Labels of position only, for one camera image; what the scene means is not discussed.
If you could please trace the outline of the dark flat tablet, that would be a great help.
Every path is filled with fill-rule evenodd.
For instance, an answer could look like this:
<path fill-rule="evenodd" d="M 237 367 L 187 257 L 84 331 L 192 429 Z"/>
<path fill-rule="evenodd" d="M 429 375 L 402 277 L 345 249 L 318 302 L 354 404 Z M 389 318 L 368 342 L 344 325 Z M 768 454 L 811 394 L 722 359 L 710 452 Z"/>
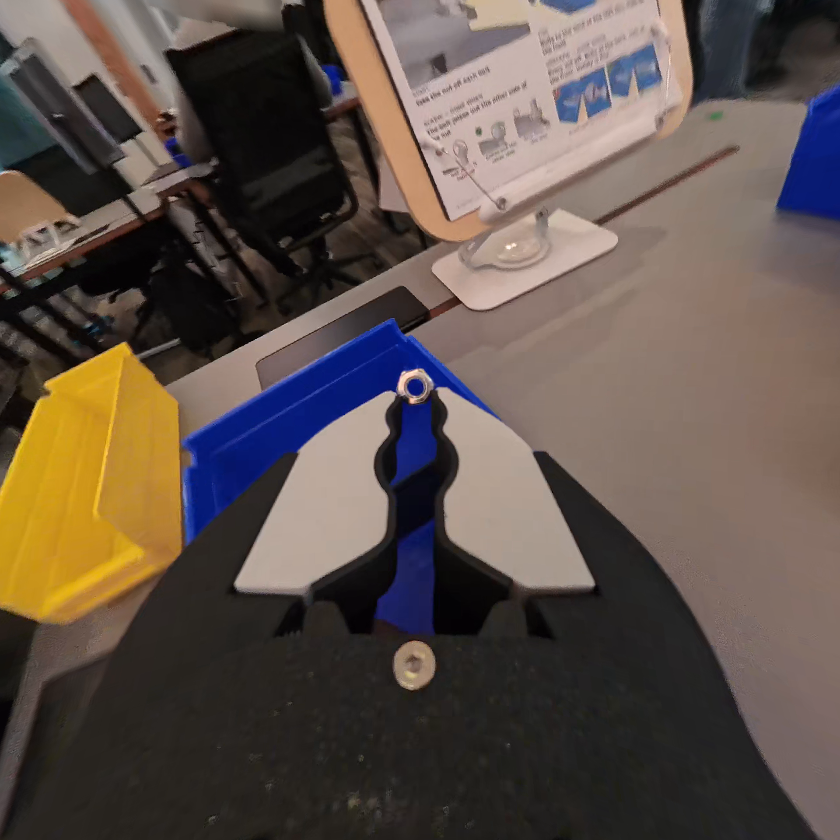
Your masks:
<path fill-rule="evenodd" d="M 375 327 L 393 320 L 407 333 L 426 323 L 431 311 L 405 287 L 396 287 L 260 360 L 261 391 L 282 382 Z"/>

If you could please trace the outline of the black office chair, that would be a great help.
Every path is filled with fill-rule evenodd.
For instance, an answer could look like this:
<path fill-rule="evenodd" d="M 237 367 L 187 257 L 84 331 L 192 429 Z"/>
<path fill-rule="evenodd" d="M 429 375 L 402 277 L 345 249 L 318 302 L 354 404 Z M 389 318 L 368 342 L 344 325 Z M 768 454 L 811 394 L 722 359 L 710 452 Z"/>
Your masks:
<path fill-rule="evenodd" d="M 276 299 L 290 315 L 306 287 L 357 287 L 347 266 L 371 251 L 335 259 L 327 236 L 360 204 L 333 145 L 300 39 L 238 29 L 165 52 L 217 163 L 209 191 L 248 247 L 291 287 Z"/>

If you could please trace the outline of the white desktop stand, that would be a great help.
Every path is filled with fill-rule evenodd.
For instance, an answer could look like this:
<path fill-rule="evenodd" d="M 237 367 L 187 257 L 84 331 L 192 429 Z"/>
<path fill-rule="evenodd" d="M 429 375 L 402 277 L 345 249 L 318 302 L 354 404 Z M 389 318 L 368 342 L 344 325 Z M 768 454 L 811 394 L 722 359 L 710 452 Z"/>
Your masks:
<path fill-rule="evenodd" d="M 1 173 L 1 240 L 24 261 L 56 252 L 80 219 L 18 171 Z"/>

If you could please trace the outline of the small dark desktop monitor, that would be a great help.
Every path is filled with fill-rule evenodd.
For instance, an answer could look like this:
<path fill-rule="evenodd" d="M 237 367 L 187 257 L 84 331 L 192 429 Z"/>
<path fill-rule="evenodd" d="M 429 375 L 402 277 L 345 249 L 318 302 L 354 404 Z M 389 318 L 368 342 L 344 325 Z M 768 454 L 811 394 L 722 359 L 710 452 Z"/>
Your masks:
<path fill-rule="evenodd" d="M 89 75 L 72 89 L 116 144 L 137 140 L 144 132 L 98 76 Z"/>

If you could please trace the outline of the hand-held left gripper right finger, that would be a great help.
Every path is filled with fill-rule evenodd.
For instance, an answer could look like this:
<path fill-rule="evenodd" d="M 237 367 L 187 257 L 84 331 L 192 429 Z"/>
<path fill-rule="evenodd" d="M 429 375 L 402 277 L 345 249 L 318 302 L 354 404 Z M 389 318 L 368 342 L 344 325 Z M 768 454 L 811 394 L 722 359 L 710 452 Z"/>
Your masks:
<path fill-rule="evenodd" d="M 590 594 L 595 578 L 534 450 L 454 391 L 431 398 L 434 624 L 483 624 L 501 602 Z"/>

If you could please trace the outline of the white instruction board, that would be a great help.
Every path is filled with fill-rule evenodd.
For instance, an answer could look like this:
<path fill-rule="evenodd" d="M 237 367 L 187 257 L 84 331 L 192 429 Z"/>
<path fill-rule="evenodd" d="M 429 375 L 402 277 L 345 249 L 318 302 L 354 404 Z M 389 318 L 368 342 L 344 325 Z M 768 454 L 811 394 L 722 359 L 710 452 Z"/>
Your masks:
<path fill-rule="evenodd" d="M 448 222 L 489 221 L 686 109 L 680 2 L 360 2 Z"/>

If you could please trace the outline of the blue divided storage bin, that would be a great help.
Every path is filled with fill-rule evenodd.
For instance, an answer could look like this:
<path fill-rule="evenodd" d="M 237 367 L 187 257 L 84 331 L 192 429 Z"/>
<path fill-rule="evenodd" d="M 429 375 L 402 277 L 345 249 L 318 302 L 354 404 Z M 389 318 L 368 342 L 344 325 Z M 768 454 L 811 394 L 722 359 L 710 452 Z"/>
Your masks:
<path fill-rule="evenodd" d="M 491 413 L 456 375 L 415 338 L 388 320 L 357 337 L 342 337 L 318 350 L 316 335 L 257 363 L 261 393 L 185 440 L 186 538 L 240 497 L 269 467 L 296 452 L 341 415 L 393 390 L 405 371 L 424 370 L 435 385 L 460 394 Z M 434 467 L 437 443 L 427 404 L 408 406 L 395 446 L 397 569 L 378 601 L 375 618 L 410 634 L 434 632 Z"/>

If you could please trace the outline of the yellow storage bin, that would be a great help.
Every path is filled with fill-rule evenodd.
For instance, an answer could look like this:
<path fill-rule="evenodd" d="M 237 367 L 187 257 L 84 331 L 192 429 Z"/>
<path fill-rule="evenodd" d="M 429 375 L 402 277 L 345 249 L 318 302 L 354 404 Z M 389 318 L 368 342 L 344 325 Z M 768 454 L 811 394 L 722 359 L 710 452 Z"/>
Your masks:
<path fill-rule="evenodd" d="M 2 484 L 2 610 L 75 622 L 182 547 L 174 397 L 126 343 L 48 381 Z"/>

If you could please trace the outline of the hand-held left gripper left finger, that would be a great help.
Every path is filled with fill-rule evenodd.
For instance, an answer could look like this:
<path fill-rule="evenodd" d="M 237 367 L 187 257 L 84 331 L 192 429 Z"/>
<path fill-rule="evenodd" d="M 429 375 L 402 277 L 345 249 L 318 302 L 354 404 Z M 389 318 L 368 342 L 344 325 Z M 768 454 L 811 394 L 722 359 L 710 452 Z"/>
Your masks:
<path fill-rule="evenodd" d="M 234 581 L 244 595 L 331 602 L 371 628 L 396 577 L 396 443 L 403 399 L 382 392 L 316 433 L 290 470 Z"/>

